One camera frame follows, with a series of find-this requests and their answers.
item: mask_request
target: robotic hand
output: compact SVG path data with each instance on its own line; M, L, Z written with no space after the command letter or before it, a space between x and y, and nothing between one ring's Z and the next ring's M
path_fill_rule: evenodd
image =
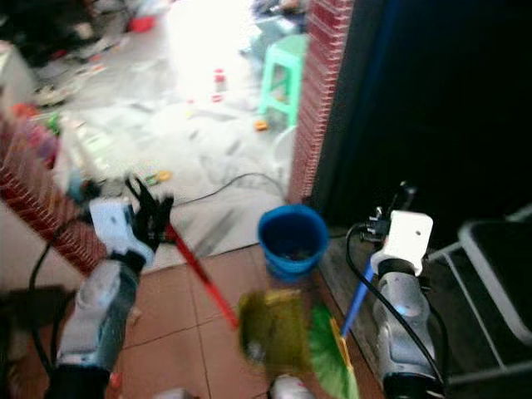
M154 199L135 179L126 185L138 199L136 214L127 199L95 199L91 220L108 257L76 295L66 323L46 399L103 398L110 373L122 349L126 319L135 302L141 270L153 262L170 220L174 199Z

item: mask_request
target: stool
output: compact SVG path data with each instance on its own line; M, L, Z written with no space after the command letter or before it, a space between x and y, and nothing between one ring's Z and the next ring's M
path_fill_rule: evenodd
M299 94L307 44L307 35L292 35L275 42L266 51L259 114L264 115L268 107L275 108L287 114L288 127L298 123ZM283 67L285 73L283 79L274 82L276 65ZM279 86L284 86L285 102L279 101L272 94Z

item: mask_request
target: tiled floor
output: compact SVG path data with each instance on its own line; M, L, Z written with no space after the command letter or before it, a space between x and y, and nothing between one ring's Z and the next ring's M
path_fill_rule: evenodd
M234 307L250 290L285 286L268 275L259 246L207 258L204 266ZM297 285L307 311L313 302L324 301L336 318L342 318L319 272ZM266 397L266 376L240 355L236 332L188 268L176 266L143 276L137 307L142 314L128 327L117 366L124 399L150 398L177 387L201 398ZM381 398L358 346L353 340L348 344L362 398ZM33 355L24 369L26 397L42 396L46 378ZM302 379L317 399L329 398L311 374ZM116 396L116 391L110 390L111 395Z

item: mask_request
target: blue broom handle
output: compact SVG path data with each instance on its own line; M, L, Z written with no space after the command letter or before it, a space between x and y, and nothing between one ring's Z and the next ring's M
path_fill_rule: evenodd
M372 257L370 256L367 259L366 270L364 270L364 277L367 278L368 281L372 281L373 278L373 268L372 263L370 261L371 258ZM358 315L358 311L360 310L360 306L362 305L366 293L367 287L362 282L358 282L357 290L352 296L349 312L347 312L346 321L342 326L342 337L345 338L347 336L347 333L349 333L349 328L351 327L352 322L355 320L355 317Z

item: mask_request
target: black cable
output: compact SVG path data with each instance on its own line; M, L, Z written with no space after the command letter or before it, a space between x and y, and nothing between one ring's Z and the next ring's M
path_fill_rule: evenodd
M56 366L57 360L57 338L59 336L59 324L61 323L61 320L65 317L65 312L67 311L68 304L75 297L76 291L72 291L71 293L67 294L53 318L52 340L50 341L50 363L54 367Z
M269 177L268 175L265 175L264 173L251 172L251 173L244 173L243 175L239 175L239 176L234 177L229 183L226 183L225 185L222 185L219 189L217 189L216 191L213 191L210 194L203 195L203 196L201 196L199 198L189 199L189 200L184 201L184 202L179 202L178 204L174 204L174 206L172 208L176 208L178 206L184 206L184 205L192 204L193 202L196 202L196 201L206 200L207 198L212 197L213 195L217 195L220 191L223 191L223 190L227 189L232 184L234 184L236 181L238 181L240 179L243 179L244 177L248 177L248 176L264 177L270 183L275 185L275 187L277 187L279 193L281 194L281 197L284 197L283 187L281 187L281 184L278 181L272 179L271 177Z
M378 289L373 287L373 285L367 281L367 279L364 277L362 273L360 273L355 266L355 263L352 260L351 257L351 250L350 250L350 243L351 243L351 237L353 232L358 231L362 226L360 224L353 225L349 231L347 232L346 236L346 260L349 266L351 267L351 270L355 273L357 278L367 287L369 291L373 293L377 297L379 301L386 307L386 309L393 315L394 318L403 326L403 328L406 330L410 338L412 338L412 341L419 347L421 353L423 353L423 356L426 358L426 360L431 365L432 371L434 372L436 379L438 382L445 386L444 379L441 376L440 370L438 370L438 366L436 365L436 361L432 358L431 354L429 353L428 349L423 345L423 342L421 339L417 336L417 334L412 330L410 325L406 322L406 320L403 318L403 316L393 307L393 305L382 295Z
M66 229L68 229L72 224L77 221L78 217L70 219L57 228L57 230L52 236L52 239L48 241L47 246L44 248L38 261L35 263L35 266L33 266L32 274L30 276L30 281L28 284L28 318L30 323L30 329L32 332L33 343L35 344L35 349L37 350L37 355L41 360L42 366L44 367L44 370L47 372L47 375L49 377L52 376L53 366L50 363L50 360L48 359L47 353L44 350L44 346L42 345L41 336L39 335L39 328L37 326L37 321L35 320L35 282L37 281L37 275L39 273L39 269L42 266L42 262L44 261L44 258L48 255L50 248L54 245L54 243L56 243L57 239L59 239L61 234L63 234Z
M447 334L446 324L443 322L443 318L438 313L438 311L432 306L429 302L429 307L431 308L431 313L436 319L438 326L440 328L441 335L441 374L444 378L444 381L447 383L447 374L449 372L449 335Z

